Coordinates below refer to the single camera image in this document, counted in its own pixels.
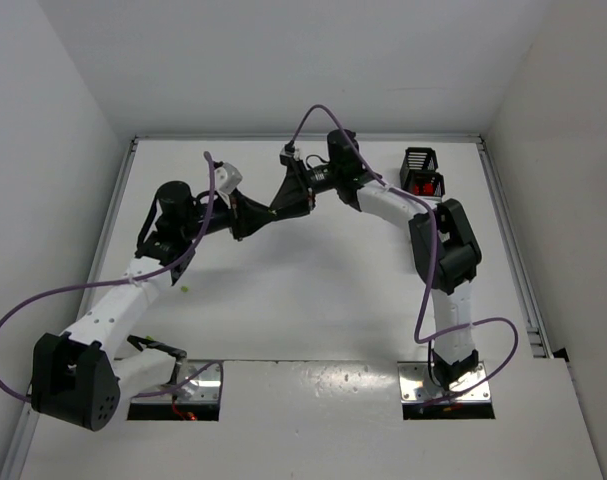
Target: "red wire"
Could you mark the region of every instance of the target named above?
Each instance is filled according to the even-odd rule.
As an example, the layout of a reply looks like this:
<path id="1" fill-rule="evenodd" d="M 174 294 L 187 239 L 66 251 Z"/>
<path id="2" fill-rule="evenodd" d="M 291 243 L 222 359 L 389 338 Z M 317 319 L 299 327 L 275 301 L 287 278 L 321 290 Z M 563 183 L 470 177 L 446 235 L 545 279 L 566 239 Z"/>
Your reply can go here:
<path id="1" fill-rule="evenodd" d="M 172 411 L 176 413 L 179 417 L 181 417 L 183 420 L 187 420 L 187 418 L 185 418 L 185 415 L 183 415 L 183 412 L 176 408 L 176 397 L 172 397 Z"/>

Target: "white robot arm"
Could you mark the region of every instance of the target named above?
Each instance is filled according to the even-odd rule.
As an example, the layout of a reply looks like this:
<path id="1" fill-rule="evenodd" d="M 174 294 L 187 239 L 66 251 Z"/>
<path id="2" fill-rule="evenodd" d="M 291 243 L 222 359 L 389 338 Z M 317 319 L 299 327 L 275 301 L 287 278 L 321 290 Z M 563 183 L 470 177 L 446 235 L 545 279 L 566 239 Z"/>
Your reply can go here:
<path id="1" fill-rule="evenodd" d="M 357 146 L 355 134 L 348 132 Z M 429 219 L 427 214 L 386 187 L 363 169 L 338 131 L 328 135 L 330 161 L 315 168 L 298 158 L 292 145 L 280 154 L 287 167 L 285 179 L 269 206 L 244 196 L 236 187 L 241 175 L 230 164 L 217 164 L 213 215 L 206 233 L 229 229 L 241 240 L 264 225 L 310 214 L 317 194 L 335 190 L 339 198 L 358 211 L 370 213 L 407 232 L 417 272 L 427 281 Z M 139 234 L 135 258 L 124 277 L 131 281 L 110 290 L 91 311 L 61 335 L 44 335 L 34 349 L 32 406 L 35 410 L 100 430 L 112 418 L 119 402 L 129 401 L 142 390 L 174 384 L 186 353 L 159 342 L 143 342 L 130 332 L 145 310 L 171 288 L 192 259 L 186 253 L 204 223 L 204 194 L 192 197 L 183 182 L 159 188 Z M 432 301 L 437 331 L 470 323 L 470 281 L 481 260 L 467 217 L 455 200 L 425 199 L 436 212 L 440 232 L 437 270 Z M 156 205 L 161 215 L 156 217 Z M 176 268 L 137 282 L 134 278 L 185 260 Z M 116 360 L 125 340 L 142 350 Z M 476 368 L 478 352 L 470 329 L 439 336 L 434 345 L 434 374 L 447 388 L 464 373 Z"/>

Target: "metal mounting plate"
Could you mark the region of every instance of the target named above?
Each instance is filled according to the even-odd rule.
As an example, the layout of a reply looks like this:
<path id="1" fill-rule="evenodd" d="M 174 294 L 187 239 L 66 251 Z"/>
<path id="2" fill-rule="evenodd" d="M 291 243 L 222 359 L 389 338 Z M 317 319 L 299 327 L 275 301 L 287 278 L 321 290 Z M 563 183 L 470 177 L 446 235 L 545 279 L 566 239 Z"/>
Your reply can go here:
<path id="1" fill-rule="evenodd" d="M 421 404 L 441 397 L 444 390 L 435 385 L 428 373 L 427 363 L 399 363 L 401 403 Z M 450 384 L 452 392 L 460 392 L 485 379 L 485 365 L 481 362 L 474 372 L 466 373 L 457 382 Z M 492 394 L 487 382 L 448 403 L 487 404 L 492 403 Z"/>

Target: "white wall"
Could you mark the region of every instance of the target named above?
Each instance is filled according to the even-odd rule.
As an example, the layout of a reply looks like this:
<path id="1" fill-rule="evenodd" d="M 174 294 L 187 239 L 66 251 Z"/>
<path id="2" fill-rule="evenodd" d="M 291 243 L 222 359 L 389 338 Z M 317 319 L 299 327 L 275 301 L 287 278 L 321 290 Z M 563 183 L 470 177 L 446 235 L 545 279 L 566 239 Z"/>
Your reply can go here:
<path id="1" fill-rule="evenodd" d="M 0 317 L 86 278 L 123 151 L 38 4 L 0 0 Z M 35 340 L 79 300 L 43 301 L 1 333 L 12 387 L 25 390 Z M 0 391 L 0 467 L 20 408 Z"/>
<path id="2" fill-rule="evenodd" d="M 39 0 L 120 132 L 487 129 L 550 0 Z M 318 115 L 310 128 L 325 130 Z"/>
<path id="3" fill-rule="evenodd" d="M 607 474 L 607 0 L 556 2 L 488 143 Z"/>

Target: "white floor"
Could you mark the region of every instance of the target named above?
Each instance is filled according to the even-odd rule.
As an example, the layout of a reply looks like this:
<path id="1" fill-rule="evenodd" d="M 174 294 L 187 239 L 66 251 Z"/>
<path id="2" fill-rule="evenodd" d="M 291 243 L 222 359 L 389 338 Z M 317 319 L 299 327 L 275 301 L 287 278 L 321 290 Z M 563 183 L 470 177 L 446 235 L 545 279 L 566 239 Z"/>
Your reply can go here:
<path id="1" fill-rule="evenodd" d="M 282 143 L 141 141 L 100 277 L 122 273 L 158 186 L 207 188 L 202 150 L 235 164 L 241 191 L 267 204 L 285 173 Z M 361 150 L 396 180 L 409 145 Z M 116 422 L 90 433 L 41 418 L 22 478 L 600 478 L 565 365 L 532 358 L 476 144 L 416 145 L 435 148 L 447 196 L 463 203 L 483 251 L 474 318 L 505 316 L 521 333 L 491 382 L 495 420 L 403 421 L 396 362 L 426 357 L 411 340 L 422 283 L 401 232 L 328 192 L 309 217 L 241 243 L 206 237 L 180 282 L 188 292 L 170 292 L 136 329 L 192 358 L 299 362 L 226 362 L 218 423 Z M 326 155 L 323 141 L 300 146 Z M 474 337 L 489 370 L 512 341 L 502 326 Z"/>

